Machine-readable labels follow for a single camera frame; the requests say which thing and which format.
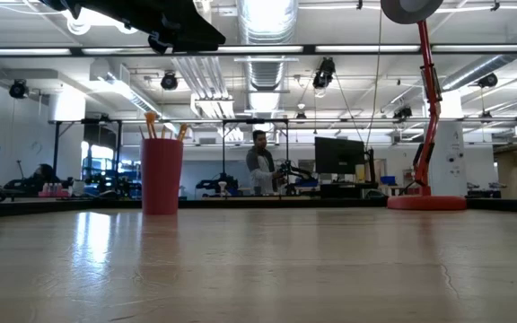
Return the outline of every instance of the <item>hair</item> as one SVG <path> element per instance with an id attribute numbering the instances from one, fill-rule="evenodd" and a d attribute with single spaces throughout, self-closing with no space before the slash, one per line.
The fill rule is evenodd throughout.
<path id="1" fill-rule="evenodd" d="M 41 176 L 43 177 L 43 179 L 51 182 L 51 180 L 53 180 L 53 177 L 55 176 L 53 167 L 51 167 L 51 165 L 48 164 L 40 164 L 39 166 L 41 167 Z"/>
<path id="2" fill-rule="evenodd" d="M 252 141 L 256 142 L 259 135 L 266 135 L 267 133 L 262 130 L 255 130 L 252 132 Z"/>

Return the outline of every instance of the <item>computer monitor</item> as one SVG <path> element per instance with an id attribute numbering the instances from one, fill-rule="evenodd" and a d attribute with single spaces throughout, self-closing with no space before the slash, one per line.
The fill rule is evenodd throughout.
<path id="1" fill-rule="evenodd" d="M 355 174 L 365 164 L 363 142 L 316 137 L 314 150 L 319 174 Z"/>

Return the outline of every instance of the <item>blue bin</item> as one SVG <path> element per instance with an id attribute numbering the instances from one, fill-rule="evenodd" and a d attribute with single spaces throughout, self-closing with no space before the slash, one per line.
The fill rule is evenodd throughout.
<path id="1" fill-rule="evenodd" d="M 381 176 L 381 182 L 384 185 L 396 185 L 396 176 Z"/>

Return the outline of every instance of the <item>white column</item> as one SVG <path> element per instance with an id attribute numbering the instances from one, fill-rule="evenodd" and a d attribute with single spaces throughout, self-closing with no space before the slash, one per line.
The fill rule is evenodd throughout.
<path id="1" fill-rule="evenodd" d="M 66 89 L 49 98 L 49 118 L 52 121 L 74 121 L 85 118 L 85 96 L 75 89 Z M 67 125 L 61 126 L 61 132 Z M 57 176 L 60 179 L 81 177 L 81 142 L 83 126 L 74 125 L 59 138 Z"/>
<path id="2" fill-rule="evenodd" d="M 443 93 L 441 118 L 463 117 L 460 93 Z M 466 162 L 464 162 L 464 136 L 460 122 L 441 122 L 434 139 L 436 145 L 428 176 L 432 195 L 465 196 Z"/>

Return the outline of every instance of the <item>man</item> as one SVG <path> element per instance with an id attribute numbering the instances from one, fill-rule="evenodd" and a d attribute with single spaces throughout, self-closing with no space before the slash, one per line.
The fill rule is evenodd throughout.
<path id="1" fill-rule="evenodd" d="M 273 155 L 267 150 L 267 134 L 262 130 L 252 133 L 254 146 L 247 153 L 247 167 L 250 171 L 250 183 L 255 188 L 255 193 L 260 188 L 260 194 L 272 194 L 277 192 L 276 180 L 283 174 L 275 171 Z"/>

